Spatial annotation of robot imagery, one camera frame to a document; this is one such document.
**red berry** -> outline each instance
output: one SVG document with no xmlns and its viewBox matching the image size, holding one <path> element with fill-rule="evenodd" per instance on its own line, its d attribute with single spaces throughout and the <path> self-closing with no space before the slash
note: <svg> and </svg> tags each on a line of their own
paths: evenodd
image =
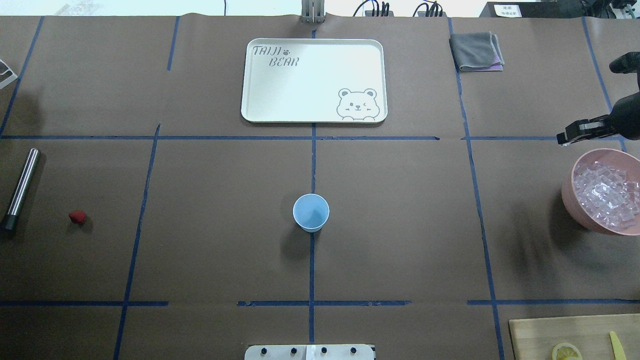
<svg viewBox="0 0 640 360">
<path fill-rule="evenodd" d="M 69 214 L 69 219 L 71 219 L 71 222 L 74 224 L 84 224 L 86 214 L 84 211 L 75 210 L 73 213 Z"/>
</svg>

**clear plastic ice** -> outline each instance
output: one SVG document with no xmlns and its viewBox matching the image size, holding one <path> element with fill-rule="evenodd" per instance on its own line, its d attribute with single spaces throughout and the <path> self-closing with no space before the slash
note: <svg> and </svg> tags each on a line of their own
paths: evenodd
<svg viewBox="0 0 640 360">
<path fill-rule="evenodd" d="M 621 231 L 636 225 L 640 213 L 640 184 L 627 181 L 627 172 L 600 161 L 578 164 L 573 186 L 582 208 L 600 225 Z"/>
</svg>

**blue cup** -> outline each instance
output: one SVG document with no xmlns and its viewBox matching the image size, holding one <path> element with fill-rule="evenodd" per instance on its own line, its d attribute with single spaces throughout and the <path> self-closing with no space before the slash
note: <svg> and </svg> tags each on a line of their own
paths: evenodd
<svg viewBox="0 0 640 360">
<path fill-rule="evenodd" d="M 326 200 L 314 193 L 302 195 L 293 204 L 293 219 L 308 233 L 314 233 L 320 229 L 329 219 L 329 204 Z"/>
</svg>

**white floor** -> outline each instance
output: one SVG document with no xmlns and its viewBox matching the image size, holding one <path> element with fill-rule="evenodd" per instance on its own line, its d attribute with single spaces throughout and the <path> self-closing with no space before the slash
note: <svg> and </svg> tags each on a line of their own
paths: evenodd
<svg viewBox="0 0 640 360">
<path fill-rule="evenodd" d="M 395 16 L 411 16 L 422 0 L 391 0 Z M 340 16 L 352 16 L 361 0 L 326 0 L 325 10 Z M 485 0 L 440 0 L 450 17 L 478 17 Z M 201 13 L 223 15 L 224 0 L 0 0 L 0 15 L 184 15 Z M 359 11 L 371 9 L 371 3 Z M 618 18 L 630 16 L 615 10 Z M 301 0 L 227 0 L 227 15 L 300 14 Z"/>
</svg>

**bowl of ice cubes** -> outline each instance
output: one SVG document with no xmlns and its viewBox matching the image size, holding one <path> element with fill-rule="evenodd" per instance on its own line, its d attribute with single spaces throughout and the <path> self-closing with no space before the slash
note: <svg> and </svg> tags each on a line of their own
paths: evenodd
<svg viewBox="0 0 640 360">
<path fill-rule="evenodd" d="M 616 149 L 595 149 L 573 164 L 562 185 L 569 214 L 589 230 L 640 235 L 640 160 Z"/>
</svg>

